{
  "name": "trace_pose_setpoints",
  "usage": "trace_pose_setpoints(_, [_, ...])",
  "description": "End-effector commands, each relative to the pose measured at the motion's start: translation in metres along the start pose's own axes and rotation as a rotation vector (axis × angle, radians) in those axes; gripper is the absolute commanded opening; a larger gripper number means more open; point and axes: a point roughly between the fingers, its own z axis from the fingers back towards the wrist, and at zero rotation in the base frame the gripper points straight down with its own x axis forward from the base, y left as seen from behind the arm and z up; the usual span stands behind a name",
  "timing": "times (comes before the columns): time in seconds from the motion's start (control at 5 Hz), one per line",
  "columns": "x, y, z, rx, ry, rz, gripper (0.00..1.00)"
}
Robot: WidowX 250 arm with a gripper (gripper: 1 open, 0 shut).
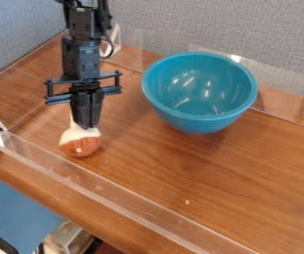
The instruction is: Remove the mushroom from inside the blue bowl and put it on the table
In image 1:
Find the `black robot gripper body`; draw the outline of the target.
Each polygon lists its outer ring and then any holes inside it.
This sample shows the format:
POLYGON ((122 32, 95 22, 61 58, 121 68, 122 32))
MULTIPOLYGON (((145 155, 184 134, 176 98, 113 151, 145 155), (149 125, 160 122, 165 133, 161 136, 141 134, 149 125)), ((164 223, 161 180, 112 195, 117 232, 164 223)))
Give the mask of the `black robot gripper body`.
POLYGON ((70 36, 62 37, 62 75, 47 78, 46 104, 66 103, 71 96, 81 92, 94 92, 103 95, 121 92, 121 72, 99 70, 99 40, 78 41, 70 36))

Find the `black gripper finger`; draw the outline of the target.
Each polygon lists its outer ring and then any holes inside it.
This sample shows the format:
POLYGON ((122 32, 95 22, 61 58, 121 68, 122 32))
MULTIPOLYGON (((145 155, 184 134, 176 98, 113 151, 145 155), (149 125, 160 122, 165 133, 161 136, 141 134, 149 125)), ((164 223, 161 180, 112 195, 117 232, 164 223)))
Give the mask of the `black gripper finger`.
POLYGON ((82 129, 86 129, 89 127, 87 107, 89 107, 87 94, 85 92, 78 92, 73 94, 70 100, 73 121, 82 129))
POLYGON ((90 95, 90 109, 89 109, 89 127, 93 128, 98 123, 101 103, 103 98, 103 92, 97 90, 90 95))

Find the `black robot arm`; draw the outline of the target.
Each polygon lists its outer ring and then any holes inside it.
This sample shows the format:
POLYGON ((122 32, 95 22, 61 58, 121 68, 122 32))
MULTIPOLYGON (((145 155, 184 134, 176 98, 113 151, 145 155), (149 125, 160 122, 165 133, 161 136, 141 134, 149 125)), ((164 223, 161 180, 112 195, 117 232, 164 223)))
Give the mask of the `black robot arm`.
POLYGON ((101 39, 113 46, 106 31, 112 29, 106 0, 95 0, 94 7, 83 6, 79 0, 55 0, 63 6, 69 34, 62 37, 62 75, 49 78, 46 100, 49 105, 69 103, 73 122, 82 129, 98 123, 101 103, 106 95, 121 92, 118 70, 103 72, 99 61, 106 56, 98 53, 101 39))

